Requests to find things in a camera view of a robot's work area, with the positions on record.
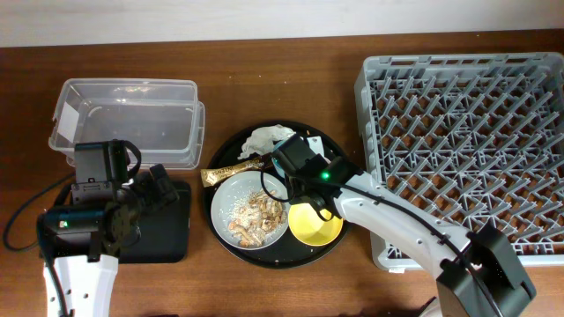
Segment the yellow bowl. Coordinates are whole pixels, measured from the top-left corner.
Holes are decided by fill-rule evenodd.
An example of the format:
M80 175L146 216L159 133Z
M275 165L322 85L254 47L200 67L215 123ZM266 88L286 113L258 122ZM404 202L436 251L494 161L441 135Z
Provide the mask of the yellow bowl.
M338 237L344 220L333 216L328 210L317 212L309 204L301 203L290 207L288 224L298 241L311 247L321 247Z

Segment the gold coffee sachet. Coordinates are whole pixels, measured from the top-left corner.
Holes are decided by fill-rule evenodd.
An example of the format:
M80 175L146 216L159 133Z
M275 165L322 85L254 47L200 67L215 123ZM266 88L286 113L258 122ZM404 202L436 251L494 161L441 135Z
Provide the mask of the gold coffee sachet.
M216 186L222 181L235 176L238 173L247 171L258 171L262 168L271 166L271 154L249 159L233 166L226 166L215 169L202 169L200 171L201 180L205 188Z

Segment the food scraps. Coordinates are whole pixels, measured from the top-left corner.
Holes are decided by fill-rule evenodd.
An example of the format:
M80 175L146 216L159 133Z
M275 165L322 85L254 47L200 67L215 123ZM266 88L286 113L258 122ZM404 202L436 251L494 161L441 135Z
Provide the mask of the food scraps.
M271 198L276 193L272 190L266 194L261 189L235 202L227 229L239 247L263 247L286 224L285 205Z

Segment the grey plate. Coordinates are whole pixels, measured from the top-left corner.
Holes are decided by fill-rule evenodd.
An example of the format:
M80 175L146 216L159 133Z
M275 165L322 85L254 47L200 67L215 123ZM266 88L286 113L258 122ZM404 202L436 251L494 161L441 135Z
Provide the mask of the grey plate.
M266 240L263 247L243 248L237 245L237 239L228 231L228 222L230 221L230 211L233 209L235 202L249 194L259 190L264 190L266 194L276 190L277 193L271 198L282 202L286 207L286 224L282 226L281 231L275 233ZM288 211L289 203L285 201L287 198L287 190L283 182L277 177L269 173L260 173L258 171L248 171L236 174L235 176L224 181L216 191L216 195L212 199L211 218L215 228L219 230L220 237L233 247L238 247L246 251L258 250L273 245L288 229Z

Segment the light blue cup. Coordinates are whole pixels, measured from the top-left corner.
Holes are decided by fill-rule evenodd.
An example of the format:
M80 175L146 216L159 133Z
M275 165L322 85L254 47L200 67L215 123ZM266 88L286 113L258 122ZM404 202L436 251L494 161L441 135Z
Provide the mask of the light blue cup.
M272 153L274 153L274 151L277 150L284 142L285 142L285 140L279 141L279 142L275 143L274 148L273 148L273 150L272 150ZM271 160L272 160L273 166L274 166L274 168L275 168L277 174L278 174L282 179L284 179L284 178L286 177L285 171L283 170L283 168L281 167L281 165L279 164L279 162L277 161L277 159L276 159L276 158L272 158Z

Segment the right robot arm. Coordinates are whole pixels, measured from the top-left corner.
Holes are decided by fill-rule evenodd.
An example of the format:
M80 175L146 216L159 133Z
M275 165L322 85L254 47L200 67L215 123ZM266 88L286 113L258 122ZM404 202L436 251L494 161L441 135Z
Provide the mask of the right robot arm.
M287 201L310 218L342 219L389 241L436 282L438 294L423 316L518 316L537 291L505 234L478 232L434 217L343 157L314 152L294 135L272 158L286 177Z

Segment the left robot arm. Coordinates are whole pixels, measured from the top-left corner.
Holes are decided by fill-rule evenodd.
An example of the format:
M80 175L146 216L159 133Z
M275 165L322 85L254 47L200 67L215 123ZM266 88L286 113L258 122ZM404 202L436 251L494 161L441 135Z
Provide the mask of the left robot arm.
M126 247L141 240L139 219L179 196L165 167L141 171L130 141L76 144L75 181L36 222L50 316L106 316Z

